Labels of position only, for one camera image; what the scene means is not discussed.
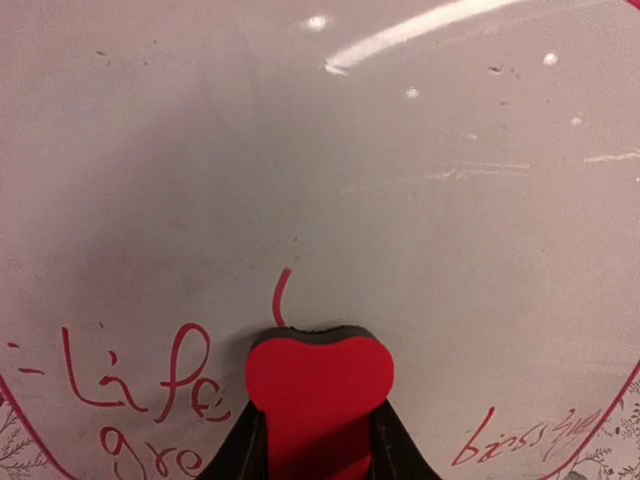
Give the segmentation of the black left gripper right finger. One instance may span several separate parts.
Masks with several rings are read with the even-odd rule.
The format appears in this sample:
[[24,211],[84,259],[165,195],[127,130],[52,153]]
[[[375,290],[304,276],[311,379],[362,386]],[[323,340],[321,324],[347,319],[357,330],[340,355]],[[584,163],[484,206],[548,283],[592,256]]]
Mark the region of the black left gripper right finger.
[[441,480],[388,400],[370,415],[370,443],[369,479]]

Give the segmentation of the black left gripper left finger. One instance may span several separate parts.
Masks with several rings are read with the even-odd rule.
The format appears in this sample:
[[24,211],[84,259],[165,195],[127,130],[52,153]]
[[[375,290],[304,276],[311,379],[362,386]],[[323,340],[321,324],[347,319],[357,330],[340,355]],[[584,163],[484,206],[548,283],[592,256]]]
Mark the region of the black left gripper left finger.
[[264,414],[249,401],[197,480],[266,480],[267,429]]

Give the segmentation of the red whiteboard eraser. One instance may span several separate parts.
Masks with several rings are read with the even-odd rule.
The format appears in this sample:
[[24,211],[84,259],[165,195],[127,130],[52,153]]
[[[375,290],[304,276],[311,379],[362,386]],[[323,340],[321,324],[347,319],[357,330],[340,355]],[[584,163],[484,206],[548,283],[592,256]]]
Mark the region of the red whiteboard eraser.
[[371,413],[394,383],[394,360],[368,330],[273,328],[251,346],[245,380],[266,421],[272,479],[365,479]]

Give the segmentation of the pink framed whiteboard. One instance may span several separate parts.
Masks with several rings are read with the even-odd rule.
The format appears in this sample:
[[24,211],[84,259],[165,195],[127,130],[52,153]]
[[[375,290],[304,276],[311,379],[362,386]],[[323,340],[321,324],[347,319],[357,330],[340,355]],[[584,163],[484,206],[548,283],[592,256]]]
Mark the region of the pink framed whiteboard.
[[639,379],[635,1],[5,1],[1,397],[194,479],[252,341],[355,324],[444,479],[555,479]]

